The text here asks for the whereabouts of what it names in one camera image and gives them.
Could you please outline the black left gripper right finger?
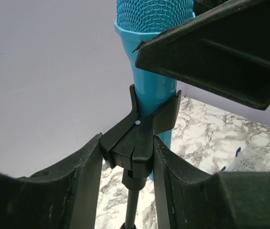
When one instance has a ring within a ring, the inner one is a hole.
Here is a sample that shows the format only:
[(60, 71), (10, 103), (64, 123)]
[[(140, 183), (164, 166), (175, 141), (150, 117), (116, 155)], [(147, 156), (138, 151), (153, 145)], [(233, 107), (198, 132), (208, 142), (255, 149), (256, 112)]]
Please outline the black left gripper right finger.
[(270, 229), (270, 172), (208, 174), (158, 137), (154, 190), (161, 229)]

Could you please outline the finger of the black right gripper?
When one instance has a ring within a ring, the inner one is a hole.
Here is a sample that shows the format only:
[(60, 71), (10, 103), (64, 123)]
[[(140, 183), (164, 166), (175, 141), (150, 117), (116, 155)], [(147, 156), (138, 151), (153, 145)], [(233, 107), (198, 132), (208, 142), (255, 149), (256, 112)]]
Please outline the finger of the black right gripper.
[(229, 0), (138, 46), (135, 66), (265, 110), (270, 0)]
[(194, 0), (193, 12), (195, 15), (200, 15), (220, 4), (223, 4), (226, 1), (227, 0)]

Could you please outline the black fork clip mic stand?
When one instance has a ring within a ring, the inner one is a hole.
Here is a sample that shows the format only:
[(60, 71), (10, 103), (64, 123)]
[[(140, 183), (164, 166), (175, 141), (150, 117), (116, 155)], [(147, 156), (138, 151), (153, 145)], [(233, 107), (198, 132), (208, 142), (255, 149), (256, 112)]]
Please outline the black fork clip mic stand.
[(123, 229), (134, 229), (139, 191), (145, 187), (154, 163), (153, 138), (175, 126), (181, 91), (155, 111), (141, 117), (135, 86), (130, 86), (131, 112), (99, 140), (100, 149), (110, 168), (123, 168), (122, 184), (128, 189), (126, 219)]

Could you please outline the blue microphone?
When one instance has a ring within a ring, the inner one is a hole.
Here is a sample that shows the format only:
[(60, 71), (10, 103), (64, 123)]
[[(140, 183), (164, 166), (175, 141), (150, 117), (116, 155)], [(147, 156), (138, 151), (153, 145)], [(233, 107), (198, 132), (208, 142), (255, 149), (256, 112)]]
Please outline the blue microphone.
[(194, 17), (192, 0), (118, 0), (116, 33), (130, 60), (140, 116), (151, 114), (174, 96), (177, 81), (135, 67), (136, 47), (159, 33)]

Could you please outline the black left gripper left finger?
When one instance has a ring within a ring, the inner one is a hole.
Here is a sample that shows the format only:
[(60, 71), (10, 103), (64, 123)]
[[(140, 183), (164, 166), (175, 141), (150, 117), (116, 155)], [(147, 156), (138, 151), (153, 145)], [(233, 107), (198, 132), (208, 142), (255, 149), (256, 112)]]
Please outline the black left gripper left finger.
[(92, 229), (102, 168), (100, 135), (30, 177), (0, 173), (0, 229)]

